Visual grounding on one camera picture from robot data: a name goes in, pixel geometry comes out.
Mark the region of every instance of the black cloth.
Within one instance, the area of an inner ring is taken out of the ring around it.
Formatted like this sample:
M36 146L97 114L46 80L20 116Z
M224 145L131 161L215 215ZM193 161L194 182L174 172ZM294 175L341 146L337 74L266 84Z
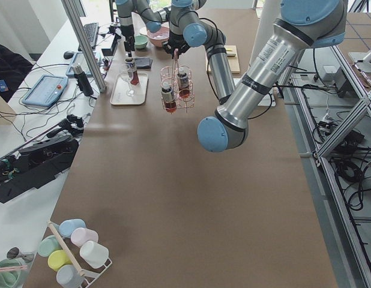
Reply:
M19 85L32 69L32 64L22 55L13 53L0 45L0 80L4 80L9 90L0 92L0 96L8 102Z

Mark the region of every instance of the tray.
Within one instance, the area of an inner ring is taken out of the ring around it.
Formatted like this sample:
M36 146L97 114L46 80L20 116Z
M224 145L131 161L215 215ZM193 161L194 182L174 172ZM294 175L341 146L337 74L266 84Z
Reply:
M139 76L139 84L132 85L134 96L127 96L128 83L123 81L120 75L117 75L115 84L113 86L111 99L109 102L114 106L137 106L145 102L145 96L148 86L148 74L137 72Z

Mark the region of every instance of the gray cup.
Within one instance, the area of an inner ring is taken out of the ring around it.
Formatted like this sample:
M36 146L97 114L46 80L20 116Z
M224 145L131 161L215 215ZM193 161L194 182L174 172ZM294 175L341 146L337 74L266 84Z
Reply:
M73 265L64 265L56 275L56 281L63 288L78 288L84 281Z

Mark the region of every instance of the green bowl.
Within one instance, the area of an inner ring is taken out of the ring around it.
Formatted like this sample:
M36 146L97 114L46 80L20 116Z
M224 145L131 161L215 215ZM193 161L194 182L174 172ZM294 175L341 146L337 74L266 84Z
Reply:
M148 38L144 35L135 36L135 48L144 49L147 46Z

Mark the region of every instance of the seasoning bottle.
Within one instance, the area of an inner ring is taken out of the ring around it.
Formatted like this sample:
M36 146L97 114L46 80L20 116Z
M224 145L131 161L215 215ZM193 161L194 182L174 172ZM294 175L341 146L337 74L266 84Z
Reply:
M139 76L137 75L137 68L136 68L135 60L132 57L126 57L125 63L128 64L133 70L133 77L131 80L131 84L132 85L139 84Z
M173 113L176 111L176 99L168 82L163 82L161 85L161 97L164 102L164 108L167 112Z
M190 85L188 75L183 67L179 67L178 71L179 97L185 99L190 96Z

